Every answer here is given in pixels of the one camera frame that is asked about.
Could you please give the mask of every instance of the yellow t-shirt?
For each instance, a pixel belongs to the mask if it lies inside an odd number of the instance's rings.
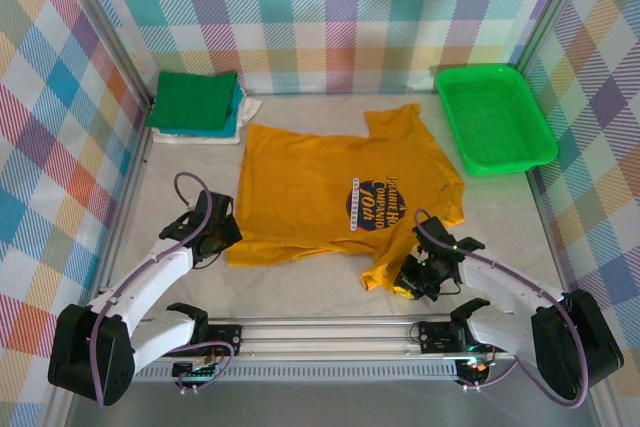
[[[415,209],[446,225],[464,221],[464,184],[419,114],[417,104],[366,112],[369,138],[250,125],[236,212],[244,239],[228,249],[227,263],[370,253],[365,288],[393,290],[417,243]]]

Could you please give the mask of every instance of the printed logo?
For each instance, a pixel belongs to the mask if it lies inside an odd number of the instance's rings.
[[[404,198],[398,192],[398,178],[385,180],[353,179],[351,192],[347,197],[347,214],[350,229],[380,230],[397,224],[407,210]]]

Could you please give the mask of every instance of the gray floor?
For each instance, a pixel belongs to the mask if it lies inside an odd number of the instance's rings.
[[[556,268],[537,208],[524,174],[470,177],[464,171],[449,125],[435,95],[289,96],[265,97],[254,122],[321,135],[367,136],[363,113],[407,103],[422,106],[424,123],[465,181],[466,222],[455,227],[487,245],[486,253],[530,276],[559,285]],[[243,142],[225,146],[155,144],[125,242],[116,259],[114,279],[130,272],[149,252],[162,228],[183,212],[173,190],[173,176],[182,170],[201,176],[214,191],[236,194]],[[198,193],[184,181],[187,196]],[[322,255],[270,267],[227,267],[224,255],[211,268],[193,271],[178,280],[150,315],[173,302],[186,302],[212,317],[299,317],[448,313],[477,297],[463,289],[437,304],[410,301],[382,289],[365,292],[360,273],[372,265],[367,255]]]
[[[405,103],[422,105],[422,118],[466,183],[467,222],[458,237],[471,235],[489,255],[532,277],[559,286],[549,247],[524,174],[473,178],[461,165],[439,100],[430,95],[267,97],[255,122],[316,134],[367,135],[363,112]],[[158,232],[183,212],[172,179],[181,170],[201,176],[212,190],[235,195],[244,143],[235,146],[154,145],[113,279],[131,271]],[[185,193],[197,190],[185,182]],[[212,317],[307,317],[368,314],[448,313],[478,295],[465,289],[437,304],[409,301],[381,289],[365,292],[360,272],[368,256],[327,255],[280,266],[232,269],[221,262],[180,279],[150,316],[175,301],[204,308]],[[486,394],[463,393],[447,382],[230,383],[198,397],[183,397],[171,383],[138,383],[115,406],[99,414],[94,402],[78,399],[68,425],[107,426],[566,426],[597,425],[591,402],[561,409],[542,396],[519,371]]]
[[[82,399],[67,427],[350,426],[595,427],[590,402],[553,405],[519,371],[486,393],[454,382],[220,383],[197,397],[175,385],[137,384],[98,413]]]

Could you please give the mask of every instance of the green plastic tray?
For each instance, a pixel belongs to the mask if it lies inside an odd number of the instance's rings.
[[[558,142],[517,70],[452,68],[438,75],[436,87],[470,174],[524,172],[558,155]]]

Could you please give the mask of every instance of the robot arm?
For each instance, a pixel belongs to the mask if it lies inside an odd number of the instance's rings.
[[[622,367],[620,348],[595,299],[587,292],[576,289],[563,293],[522,273],[509,274],[496,262],[480,262],[476,259],[487,259],[473,251],[484,249],[484,245],[471,238],[456,241],[437,217],[417,225],[414,233],[420,256],[405,260],[395,281],[399,293],[414,299],[424,295],[436,301],[442,283],[452,279],[491,299],[475,299],[452,312],[451,338],[458,340],[461,350],[486,344],[512,353],[535,365],[547,384],[567,400],[577,398],[581,389]],[[581,354],[571,328],[551,299],[564,309],[577,330],[588,366],[588,386],[581,383]],[[427,337],[428,328],[421,329]]]
[[[203,191],[194,210],[163,229],[149,255],[129,276],[88,306],[69,305],[62,311],[49,363],[51,384],[96,399],[89,346],[94,324],[107,305],[108,313],[98,326],[96,342],[104,405],[116,402],[135,373],[150,362],[177,347],[210,340],[205,337],[207,313],[185,304],[173,304],[159,318],[139,325],[149,308],[176,280],[198,262],[219,254],[242,238],[233,215],[227,213],[232,199],[216,193],[210,193],[210,197],[213,203],[210,218],[204,218],[207,196]],[[205,228],[176,248],[205,221]],[[169,249],[174,250],[160,255]],[[139,271],[149,261],[155,262]],[[122,286],[126,286],[124,291],[116,296]]]

